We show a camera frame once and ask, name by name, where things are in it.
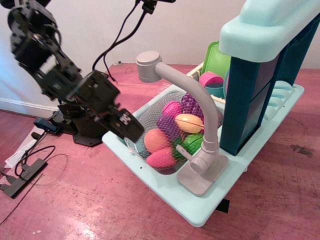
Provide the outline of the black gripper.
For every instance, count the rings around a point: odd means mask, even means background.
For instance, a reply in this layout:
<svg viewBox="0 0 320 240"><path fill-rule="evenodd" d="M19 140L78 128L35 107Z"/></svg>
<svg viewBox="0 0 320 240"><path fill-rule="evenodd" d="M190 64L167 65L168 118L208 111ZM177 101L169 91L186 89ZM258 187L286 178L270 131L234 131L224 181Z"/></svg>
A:
<svg viewBox="0 0 320 240"><path fill-rule="evenodd" d="M67 79L67 100L87 108L99 117L98 122L121 139L136 143L143 135L143 125L125 108L119 109L115 99L120 90L104 72L93 70L85 77L74 74Z"/></svg>

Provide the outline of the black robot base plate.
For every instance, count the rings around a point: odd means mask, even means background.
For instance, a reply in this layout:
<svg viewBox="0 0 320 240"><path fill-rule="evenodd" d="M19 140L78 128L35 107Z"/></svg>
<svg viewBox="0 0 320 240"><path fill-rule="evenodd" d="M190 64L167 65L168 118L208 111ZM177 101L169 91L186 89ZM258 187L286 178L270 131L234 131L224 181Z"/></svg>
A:
<svg viewBox="0 0 320 240"><path fill-rule="evenodd" d="M95 122L95 116L83 110L55 111L48 119L59 127L60 133L72 135L75 144L94 147L102 143L102 136L108 131Z"/></svg>

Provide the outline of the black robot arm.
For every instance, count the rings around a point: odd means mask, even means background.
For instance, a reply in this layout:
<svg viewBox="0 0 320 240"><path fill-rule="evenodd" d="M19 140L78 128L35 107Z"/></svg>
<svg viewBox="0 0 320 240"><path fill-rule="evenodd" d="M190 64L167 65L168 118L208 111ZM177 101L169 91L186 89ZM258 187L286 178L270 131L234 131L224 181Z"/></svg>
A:
<svg viewBox="0 0 320 240"><path fill-rule="evenodd" d="M8 9L10 47L18 64L39 85L42 93L60 102L59 109L88 139L111 131L136 142L143 126L116 103L119 89L113 77L93 69L86 76L63 52L61 33L46 0L3 0Z"/></svg>

